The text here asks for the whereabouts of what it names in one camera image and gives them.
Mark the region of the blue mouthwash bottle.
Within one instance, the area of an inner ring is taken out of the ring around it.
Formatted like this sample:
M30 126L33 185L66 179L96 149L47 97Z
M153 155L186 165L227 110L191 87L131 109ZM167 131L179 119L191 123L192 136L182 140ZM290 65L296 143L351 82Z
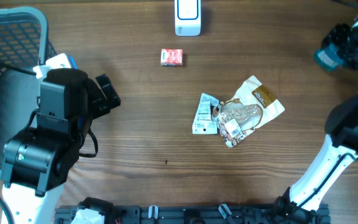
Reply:
M338 56L337 50L338 48L334 44L329 44L317 50L313 54L313 58L321 68L331 72L344 64L343 59Z

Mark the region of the small red packet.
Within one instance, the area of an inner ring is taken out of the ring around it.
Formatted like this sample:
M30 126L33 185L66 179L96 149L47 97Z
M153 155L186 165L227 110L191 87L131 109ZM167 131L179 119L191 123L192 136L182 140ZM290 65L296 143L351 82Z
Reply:
M162 66L180 67L183 65L182 49L162 49L160 64Z

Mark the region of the clear bag with printed card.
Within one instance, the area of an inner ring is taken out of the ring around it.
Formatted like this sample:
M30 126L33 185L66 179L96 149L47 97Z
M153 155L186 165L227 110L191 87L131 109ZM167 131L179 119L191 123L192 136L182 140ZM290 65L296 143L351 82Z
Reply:
M217 134L218 127L213 120L213 109L219 105L215 97L202 93L192 124L193 134Z

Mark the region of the white box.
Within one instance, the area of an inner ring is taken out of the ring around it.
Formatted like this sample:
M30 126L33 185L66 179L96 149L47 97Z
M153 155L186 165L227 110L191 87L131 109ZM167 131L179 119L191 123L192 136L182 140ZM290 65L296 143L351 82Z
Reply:
M212 119L226 146L234 147L284 111L275 94L251 76L230 100L213 108Z

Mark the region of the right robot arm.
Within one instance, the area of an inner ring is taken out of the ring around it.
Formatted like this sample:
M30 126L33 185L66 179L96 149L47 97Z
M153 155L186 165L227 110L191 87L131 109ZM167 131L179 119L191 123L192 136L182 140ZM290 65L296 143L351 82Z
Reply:
M358 92L330 112L324 132L323 145L305 174L276 199L271 223L311 223L333 183L358 161Z

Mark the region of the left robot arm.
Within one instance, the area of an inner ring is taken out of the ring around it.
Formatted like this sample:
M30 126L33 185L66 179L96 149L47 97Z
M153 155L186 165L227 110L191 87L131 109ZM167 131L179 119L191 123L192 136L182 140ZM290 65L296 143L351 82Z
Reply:
M121 104L109 77L56 68L40 82L38 107L4 145L2 223L48 223L93 120Z

